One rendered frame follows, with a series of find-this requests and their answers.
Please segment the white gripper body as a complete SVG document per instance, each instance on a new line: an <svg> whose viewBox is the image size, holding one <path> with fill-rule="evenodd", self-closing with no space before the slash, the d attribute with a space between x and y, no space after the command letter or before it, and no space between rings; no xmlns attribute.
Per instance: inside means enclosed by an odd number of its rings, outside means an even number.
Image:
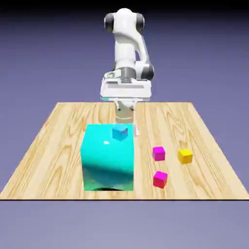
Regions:
<svg viewBox="0 0 249 249"><path fill-rule="evenodd" d="M131 79L123 83L120 78L103 78L100 96L104 101L149 101L151 98L151 81Z"/></svg>

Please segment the small blue cube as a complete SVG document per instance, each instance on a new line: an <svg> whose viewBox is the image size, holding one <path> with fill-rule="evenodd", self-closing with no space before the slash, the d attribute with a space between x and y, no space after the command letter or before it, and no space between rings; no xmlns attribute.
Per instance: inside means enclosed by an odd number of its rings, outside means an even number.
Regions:
<svg viewBox="0 0 249 249"><path fill-rule="evenodd" d="M122 141L128 136L128 127L124 124L115 124L112 127L112 138Z"/></svg>

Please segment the large cyan box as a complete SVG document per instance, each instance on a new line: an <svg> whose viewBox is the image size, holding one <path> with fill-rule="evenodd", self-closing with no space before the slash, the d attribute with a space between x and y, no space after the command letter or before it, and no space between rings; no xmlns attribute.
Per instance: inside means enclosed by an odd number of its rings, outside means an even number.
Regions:
<svg viewBox="0 0 249 249"><path fill-rule="evenodd" d="M85 191L114 189L132 191L134 185L133 125L122 140L112 138L115 124L88 124L82 146L81 163Z"/></svg>

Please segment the small pink-red cube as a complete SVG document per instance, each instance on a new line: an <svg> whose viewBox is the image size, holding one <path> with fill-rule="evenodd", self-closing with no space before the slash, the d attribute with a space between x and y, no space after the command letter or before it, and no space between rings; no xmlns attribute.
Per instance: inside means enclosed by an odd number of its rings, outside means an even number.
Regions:
<svg viewBox="0 0 249 249"><path fill-rule="evenodd" d="M163 189L167 183L168 174L165 172L157 171L153 176L153 185Z"/></svg>

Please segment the small magenta cube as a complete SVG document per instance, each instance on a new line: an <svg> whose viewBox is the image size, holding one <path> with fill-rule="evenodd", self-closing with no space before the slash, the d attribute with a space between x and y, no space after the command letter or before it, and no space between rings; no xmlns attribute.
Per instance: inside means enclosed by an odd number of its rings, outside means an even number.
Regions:
<svg viewBox="0 0 249 249"><path fill-rule="evenodd" d="M152 156L154 161L164 161L166 152L162 146L153 147Z"/></svg>

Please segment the small yellow cube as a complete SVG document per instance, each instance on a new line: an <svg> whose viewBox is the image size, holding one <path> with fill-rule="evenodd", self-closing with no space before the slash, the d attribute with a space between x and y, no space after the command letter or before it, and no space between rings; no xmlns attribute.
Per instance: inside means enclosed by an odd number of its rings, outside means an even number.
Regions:
<svg viewBox="0 0 249 249"><path fill-rule="evenodd" d="M181 149L178 151L178 160L181 164L190 164L193 160L193 154L189 149Z"/></svg>

